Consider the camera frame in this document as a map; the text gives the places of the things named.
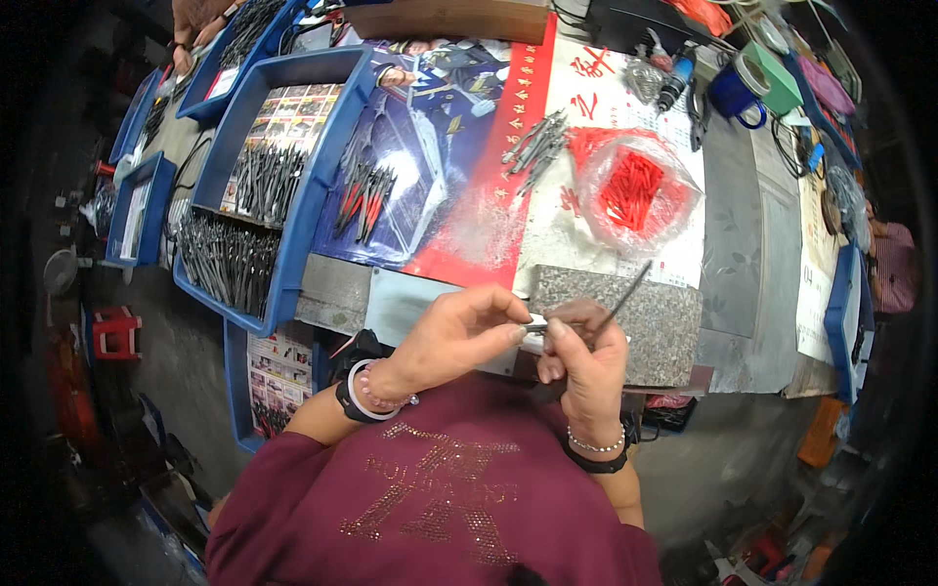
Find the cardboard box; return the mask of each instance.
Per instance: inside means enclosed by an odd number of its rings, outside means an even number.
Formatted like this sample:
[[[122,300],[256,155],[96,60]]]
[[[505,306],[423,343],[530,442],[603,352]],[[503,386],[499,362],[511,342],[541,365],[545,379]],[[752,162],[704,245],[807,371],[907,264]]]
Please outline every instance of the cardboard box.
[[[342,13],[362,38],[502,38],[540,45],[547,0],[393,0]]]

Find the granite block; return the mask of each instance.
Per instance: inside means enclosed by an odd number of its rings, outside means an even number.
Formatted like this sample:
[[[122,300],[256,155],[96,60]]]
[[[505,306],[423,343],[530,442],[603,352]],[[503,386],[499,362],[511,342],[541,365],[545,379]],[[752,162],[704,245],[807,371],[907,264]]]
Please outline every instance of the granite block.
[[[593,299],[612,308],[632,278],[538,264],[528,307],[544,313],[574,299]],[[626,384],[686,386],[697,350],[700,291],[646,281],[635,290],[616,320],[628,336]]]

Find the red plastic stool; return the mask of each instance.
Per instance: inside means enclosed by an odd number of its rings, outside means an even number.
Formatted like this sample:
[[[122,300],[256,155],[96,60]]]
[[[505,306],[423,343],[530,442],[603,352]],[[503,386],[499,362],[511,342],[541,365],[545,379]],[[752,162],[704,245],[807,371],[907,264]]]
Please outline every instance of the red plastic stool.
[[[130,313],[127,306],[99,309],[91,324],[95,339],[95,357],[103,360],[139,360],[137,330],[144,321]]]

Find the person in striped shirt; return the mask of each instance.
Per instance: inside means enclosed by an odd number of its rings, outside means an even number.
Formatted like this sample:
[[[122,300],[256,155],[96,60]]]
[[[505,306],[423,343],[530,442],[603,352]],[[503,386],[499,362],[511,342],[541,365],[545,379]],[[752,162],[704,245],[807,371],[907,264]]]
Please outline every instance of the person in striped shirt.
[[[867,202],[870,223],[870,275],[873,307],[883,313],[904,313],[915,305],[921,283],[921,256],[909,229],[897,222],[881,222]]]

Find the black pliers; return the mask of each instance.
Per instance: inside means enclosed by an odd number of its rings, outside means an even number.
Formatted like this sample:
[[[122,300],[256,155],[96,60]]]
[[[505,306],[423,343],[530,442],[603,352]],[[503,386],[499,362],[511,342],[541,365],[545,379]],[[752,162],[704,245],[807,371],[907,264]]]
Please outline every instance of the black pliers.
[[[710,124],[710,100],[706,93],[697,95],[697,79],[690,78],[688,90],[688,117],[690,118],[690,152],[696,153],[704,145],[706,127]]]

